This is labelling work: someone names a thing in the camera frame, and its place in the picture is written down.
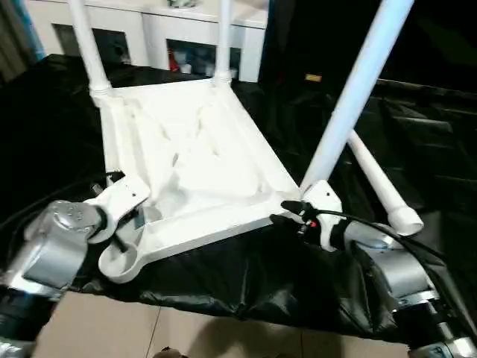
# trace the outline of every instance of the white pipe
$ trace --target white pipe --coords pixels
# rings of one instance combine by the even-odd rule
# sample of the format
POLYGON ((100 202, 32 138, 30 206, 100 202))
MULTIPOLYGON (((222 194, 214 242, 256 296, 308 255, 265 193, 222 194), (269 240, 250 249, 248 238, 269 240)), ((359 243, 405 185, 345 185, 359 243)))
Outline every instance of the white pipe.
POLYGON ((230 29, 232 22, 232 0, 221 0, 218 19, 218 44, 215 54, 215 74, 217 82, 231 81, 230 77, 230 29))
POLYGON ((300 190, 328 180, 374 84, 388 59, 414 0, 382 0, 300 190))
POLYGON ((73 28, 80 47, 81 57, 89 78, 91 96, 108 94, 111 83, 104 73, 98 47, 86 12, 83 0, 68 0, 73 17, 73 28))
POLYGON ((403 236, 421 231, 424 227, 423 221, 414 209, 408 207, 355 131, 351 132, 348 145, 388 213, 389 224, 394 230, 403 236))

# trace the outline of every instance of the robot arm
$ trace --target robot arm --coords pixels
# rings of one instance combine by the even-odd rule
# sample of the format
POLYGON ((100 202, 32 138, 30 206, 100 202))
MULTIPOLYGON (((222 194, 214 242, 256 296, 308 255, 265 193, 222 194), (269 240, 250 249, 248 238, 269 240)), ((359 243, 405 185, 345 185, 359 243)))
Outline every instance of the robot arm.
POLYGON ((409 346, 411 358, 477 357, 473 341, 460 328, 423 264, 403 247, 393 229, 343 219, 341 202, 324 180, 312 186, 303 201, 284 201, 282 206, 299 217, 298 235, 317 227, 320 247, 347 251, 359 260, 409 346))
POLYGON ((83 203, 54 201, 25 229, 26 244, 0 285, 0 357, 28 357, 42 327, 71 286, 88 244, 109 239, 119 221, 149 196, 124 177, 83 203))

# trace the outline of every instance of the white cabinet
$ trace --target white cabinet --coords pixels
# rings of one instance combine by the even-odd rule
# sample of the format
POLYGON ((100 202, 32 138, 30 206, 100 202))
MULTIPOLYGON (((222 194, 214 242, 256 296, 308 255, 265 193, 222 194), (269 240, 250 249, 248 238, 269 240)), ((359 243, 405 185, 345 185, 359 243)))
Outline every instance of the white cabinet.
MULTIPOLYGON (((72 54, 65 51, 65 48, 75 47, 67 41, 70 36, 74 36, 68 5, 64 2, 37 0, 26 0, 25 4, 45 53, 72 54)), ((124 56, 129 57, 133 65, 149 66, 141 13, 93 6, 88 6, 87 9, 97 42, 98 38, 106 39, 108 33, 113 37, 110 43, 103 40, 103 46, 98 44, 101 54, 114 51, 114 48, 105 47, 112 47, 116 42, 116 50, 121 50, 121 45, 126 47, 124 50, 127 53, 124 56), (121 38, 124 39, 124 44, 121 44, 121 38)))
MULTIPOLYGON (((25 3, 45 53, 76 55, 66 0, 25 3)), ((103 61, 170 69, 174 41, 215 52, 219 3, 202 0, 197 7, 173 9, 167 0, 86 0, 86 7, 103 61)), ((241 81, 258 80, 267 18, 268 0, 234 2, 231 58, 241 81)))

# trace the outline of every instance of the beige floor tile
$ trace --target beige floor tile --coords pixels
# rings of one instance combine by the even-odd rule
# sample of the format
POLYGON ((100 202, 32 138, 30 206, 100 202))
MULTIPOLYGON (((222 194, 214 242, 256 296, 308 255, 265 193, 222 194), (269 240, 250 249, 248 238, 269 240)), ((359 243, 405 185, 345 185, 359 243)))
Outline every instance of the beige floor tile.
POLYGON ((405 345, 303 331, 303 358, 407 358, 407 352, 405 345))
POLYGON ((144 358, 158 314, 159 307, 68 293, 34 358, 144 358))
POLYGON ((301 358, 300 330, 257 321, 241 322, 163 307, 148 358, 164 347, 189 358, 301 358))

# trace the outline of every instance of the black plastic sheet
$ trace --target black plastic sheet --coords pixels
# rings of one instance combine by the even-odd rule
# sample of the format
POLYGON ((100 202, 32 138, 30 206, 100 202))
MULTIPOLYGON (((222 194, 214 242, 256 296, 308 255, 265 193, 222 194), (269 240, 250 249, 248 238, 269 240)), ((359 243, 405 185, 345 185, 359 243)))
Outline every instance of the black plastic sheet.
MULTIPOLYGON (((196 78, 120 65, 108 66, 107 75, 115 87, 196 78)), ((335 98, 317 84, 236 83, 233 89, 299 182, 335 98)), ((453 298, 460 292, 452 306, 467 319, 463 321, 469 330, 477 317, 476 104, 472 95, 380 84, 356 128, 405 200, 423 217, 426 227, 415 239, 446 255, 449 267, 430 257, 429 268, 439 280, 449 278, 446 287, 453 298)), ((4 199, 0 219, 58 187, 104 170, 99 112, 89 98, 79 59, 47 57, 0 92, 0 108, 4 199)), ((386 222, 348 150, 330 183, 345 212, 386 222)), ((90 196, 84 186, 61 198, 90 196)), ((21 244, 18 227, 16 220, 1 230, 1 269, 11 248, 21 244)), ((103 249, 104 245, 90 247, 73 290, 399 341, 373 284, 352 257, 299 242, 279 227, 264 227, 151 263, 123 285, 109 282, 99 272, 103 249)))

